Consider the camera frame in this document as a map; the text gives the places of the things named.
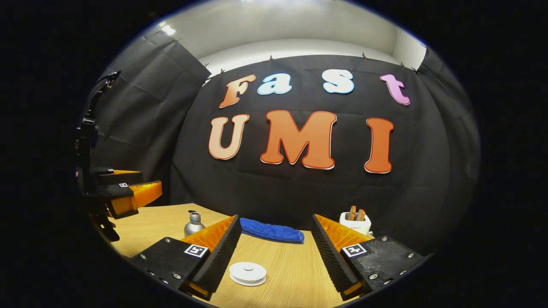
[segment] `black fabric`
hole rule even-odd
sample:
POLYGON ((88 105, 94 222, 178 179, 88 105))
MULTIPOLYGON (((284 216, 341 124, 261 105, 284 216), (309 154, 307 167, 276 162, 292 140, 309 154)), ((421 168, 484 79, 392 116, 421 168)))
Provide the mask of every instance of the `black fabric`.
POLYGON ((210 72, 163 31, 138 37, 105 74, 120 69, 96 108, 99 139, 92 163, 141 171, 145 182, 162 181, 162 196, 149 205, 163 205, 169 201, 175 141, 210 72))
POLYGON ((411 69, 351 56, 314 55, 264 61, 212 78, 198 93, 188 112, 173 157, 171 204, 193 201, 227 215, 269 224, 310 230, 310 215, 338 220, 355 204, 373 222, 376 234, 387 234, 421 254, 432 252, 459 221, 467 207, 479 157, 475 123, 469 102, 456 79, 430 53, 417 75, 411 69), (346 69, 354 90, 330 94, 323 89, 323 71, 346 69), (291 91, 259 95, 263 78, 275 73, 291 76, 291 91), (219 109, 229 82, 255 74, 247 91, 232 106, 219 109), (380 76, 392 74, 403 82, 408 106, 398 104, 380 76), (266 114, 288 110, 299 129, 315 111, 337 115, 333 125, 332 170, 290 165, 283 148, 279 165, 261 162, 269 137, 266 114), (250 115, 241 147, 232 159, 221 161, 208 151, 211 120, 227 117, 221 145, 230 144, 238 114, 250 115), (364 170, 371 150, 366 120, 391 121, 388 174, 364 170))

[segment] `blue letter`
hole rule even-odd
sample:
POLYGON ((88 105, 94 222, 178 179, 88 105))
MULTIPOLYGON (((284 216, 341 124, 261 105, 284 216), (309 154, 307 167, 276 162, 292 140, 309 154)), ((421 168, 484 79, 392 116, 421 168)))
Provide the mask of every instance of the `blue letter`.
POLYGON ((270 75, 262 80, 264 83, 257 89, 257 93, 261 95, 287 93, 291 90, 290 79, 291 76, 285 73, 270 75))
POLYGON ((323 88, 328 93, 350 93, 354 90, 352 82, 352 74, 347 70, 326 70, 322 74, 323 80, 327 81, 323 84, 323 88))

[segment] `blue cloth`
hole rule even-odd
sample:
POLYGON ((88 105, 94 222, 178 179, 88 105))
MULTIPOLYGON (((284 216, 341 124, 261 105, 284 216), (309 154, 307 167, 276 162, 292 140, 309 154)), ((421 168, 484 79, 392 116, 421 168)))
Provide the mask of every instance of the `blue cloth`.
POLYGON ((304 244, 305 235, 301 231, 286 226, 263 224, 256 220, 240 218, 242 233, 268 241, 304 244))

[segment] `metal bottle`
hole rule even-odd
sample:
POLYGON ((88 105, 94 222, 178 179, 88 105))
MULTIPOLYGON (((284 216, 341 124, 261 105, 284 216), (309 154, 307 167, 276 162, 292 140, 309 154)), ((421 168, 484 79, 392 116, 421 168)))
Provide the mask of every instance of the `metal bottle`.
POLYGON ((191 212, 190 221, 185 226, 185 236, 189 236, 193 233, 200 231, 201 229, 205 229, 206 226, 202 225, 201 221, 202 218, 200 217, 200 214, 198 214, 197 212, 191 212))

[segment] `wooden table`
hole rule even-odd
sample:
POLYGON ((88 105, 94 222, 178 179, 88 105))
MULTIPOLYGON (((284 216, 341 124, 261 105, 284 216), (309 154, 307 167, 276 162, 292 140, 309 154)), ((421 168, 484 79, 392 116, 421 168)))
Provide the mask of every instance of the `wooden table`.
MULTIPOLYGON (((189 210, 202 216, 210 226, 227 218, 196 204, 143 207, 138 215, 111 221, 120 241, 113 242, 122 255, 133 257, 163 237, 184 238, 189 210)), ((266 282, 247 287, 229 277, 228 268, 210 304, 218 307, 333 307, 343 301, 335 290, 310 231, 303 231, 304 244, 266 241, 242 234, 229 267, 237 262, 253 262, 266 269, 266 282)))

